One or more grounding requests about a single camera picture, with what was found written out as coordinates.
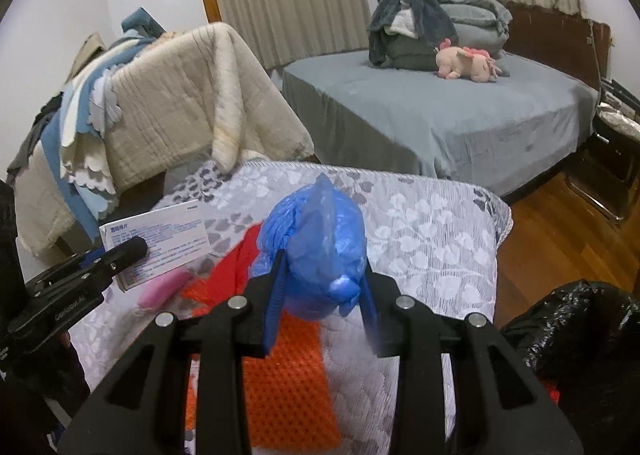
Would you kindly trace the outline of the blue plastic bag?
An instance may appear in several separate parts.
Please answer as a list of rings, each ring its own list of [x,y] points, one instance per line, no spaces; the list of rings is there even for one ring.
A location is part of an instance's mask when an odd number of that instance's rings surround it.
[[[367,266],[362,212],[325,174],[274,206],[256,246],[252,276],[268,273],[284,252],[284,307],[298,319],[346,316],[358,305]]]

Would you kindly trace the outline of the black trash bin bag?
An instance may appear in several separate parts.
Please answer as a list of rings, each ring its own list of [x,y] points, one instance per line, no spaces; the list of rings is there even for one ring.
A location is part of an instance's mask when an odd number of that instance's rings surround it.
[[[639,452],[639,300],[611,284],[556,288],[501,332],[587,454]]]

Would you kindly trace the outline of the red cloth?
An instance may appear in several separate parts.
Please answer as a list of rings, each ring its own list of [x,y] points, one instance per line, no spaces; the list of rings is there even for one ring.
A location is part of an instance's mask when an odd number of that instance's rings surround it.
[[[258,257],[257,239],[262,223],[250,227],[242,241],[227,253],[204,279],[195,279],[180,296],[195,303],[192,317],[208,313],[229,298],[242,295],[250,279],[250,267]]]

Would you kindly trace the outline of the dark wooden headboard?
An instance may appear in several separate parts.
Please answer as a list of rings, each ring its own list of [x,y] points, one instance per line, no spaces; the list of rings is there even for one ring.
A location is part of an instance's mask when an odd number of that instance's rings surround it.
[[[504,50],[582,80],[593,89],[608,74],[612,31],[604,22],[538,5],[506,2],[512,15]]]

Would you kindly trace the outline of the blue white scalloped blanket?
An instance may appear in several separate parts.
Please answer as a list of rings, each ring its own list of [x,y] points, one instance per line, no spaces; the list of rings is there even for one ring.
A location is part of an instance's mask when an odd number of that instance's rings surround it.
[[[56,187],[91,239],[118,205],[105,145],[107,131],[122,120],[114,74],[154,41],[130,30],[91,59],[63,86],[60,109],[40,138]]]

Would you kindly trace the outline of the dark green fleece blanket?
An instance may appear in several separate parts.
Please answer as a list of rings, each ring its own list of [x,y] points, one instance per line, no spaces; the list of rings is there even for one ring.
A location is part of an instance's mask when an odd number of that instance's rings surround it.
[[[370,63],[383,68],[436,71],[439,45],[459,41],[437,0],[379,0],[368,33]]]

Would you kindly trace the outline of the beige quilt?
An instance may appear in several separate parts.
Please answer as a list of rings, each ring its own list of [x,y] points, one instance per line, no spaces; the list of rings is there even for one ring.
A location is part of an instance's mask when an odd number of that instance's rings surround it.
[[[116,193],[208,149],[228,173],[256,157],[303,160],[314,143],[257,57],[223,22],[152,43],[116,71],[122,120],[107,131],[106,157]],[[75,221],[39,142],[15,181],[17,234],[41,255]]]

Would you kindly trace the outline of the grey floral quilt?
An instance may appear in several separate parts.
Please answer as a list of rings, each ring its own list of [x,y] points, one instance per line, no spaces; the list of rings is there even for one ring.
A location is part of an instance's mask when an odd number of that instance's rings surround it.
[[[509,207],[484,188],[306,162],[250,161],[230,174],[205,163],[160,201],[160,209],[197,200],[209,239],[208,257],[216,265],[279,201],[320,174],[362,212],[366,272],[390,277],[401,293],[436,314],[464,319],[477,312],[491,321],[497,251],[512,218]],[[139,309],[140,295],[139,288],[112,288],[108,299],[70,331],[93,390],[158,314],[170,312],[184,319],[174,311]],[[364,331],[360,299],[346,316],[334,312],[305,322],[320,325],[322,359],[342,436],[337,449],[314,454],[393,454],[399,361],[375,354]],[[195,436],[199,367],[200,359],[193,357],[186,431]]]

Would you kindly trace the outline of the folded grey blankets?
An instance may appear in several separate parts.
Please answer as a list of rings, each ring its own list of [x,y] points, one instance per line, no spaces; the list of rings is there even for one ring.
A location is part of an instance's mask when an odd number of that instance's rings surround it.
[[[458,45],[500,55],[510,37],[511,12],[497,0],[436,0],[454,23]]]

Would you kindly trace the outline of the pink plush toy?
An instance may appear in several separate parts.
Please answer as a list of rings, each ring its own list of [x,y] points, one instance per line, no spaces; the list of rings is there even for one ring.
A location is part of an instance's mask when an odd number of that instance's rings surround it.
[[[484,50],[454,46],[449,39],[439,45],[435,57],[440,79],[469,79],[477,83],[495,82],[502,70]]]

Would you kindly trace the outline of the white medicine box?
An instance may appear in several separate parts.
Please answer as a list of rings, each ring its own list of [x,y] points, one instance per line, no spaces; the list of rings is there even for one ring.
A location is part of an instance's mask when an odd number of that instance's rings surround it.
[[[116,220],[99,227],[106,250],[136,236],[145,240],[145,257],[114,279],[122,291],[182,267],[210,250],[204,218],[197,200],[174,204]]]

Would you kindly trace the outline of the pink knotted sock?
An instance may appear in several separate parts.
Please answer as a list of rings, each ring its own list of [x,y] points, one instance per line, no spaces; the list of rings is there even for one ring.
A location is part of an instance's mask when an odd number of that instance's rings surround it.
[[[138,299],[138,308],[143,311],[157,311],[175,296],[190,280],[192,273],[185,267],[166,272],[144,284]]]

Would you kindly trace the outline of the grey bed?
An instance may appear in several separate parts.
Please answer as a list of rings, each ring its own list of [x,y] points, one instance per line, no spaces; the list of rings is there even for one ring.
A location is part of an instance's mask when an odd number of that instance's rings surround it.
[[[282,94],[319,160],[509,195],[576,152],[591,133],[598,93],[547,65],[504,54],[495,82],[375,68],[367,52],[298,60]]]

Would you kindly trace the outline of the black metal chair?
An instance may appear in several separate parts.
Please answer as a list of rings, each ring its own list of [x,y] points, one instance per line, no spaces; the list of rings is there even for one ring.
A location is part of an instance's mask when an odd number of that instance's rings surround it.
[[[609,220],[628,218],[639,196],[639,100],[602,78],[592,134],[570,163],[566,184]]]

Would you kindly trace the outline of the orange foam net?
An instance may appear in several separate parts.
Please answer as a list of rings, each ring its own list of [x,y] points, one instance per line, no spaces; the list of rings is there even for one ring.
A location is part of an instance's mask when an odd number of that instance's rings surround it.
[[[318,323],[282,313],[268,357],[243,360],[243,383],[254,449],[303,454],[340,446]]]

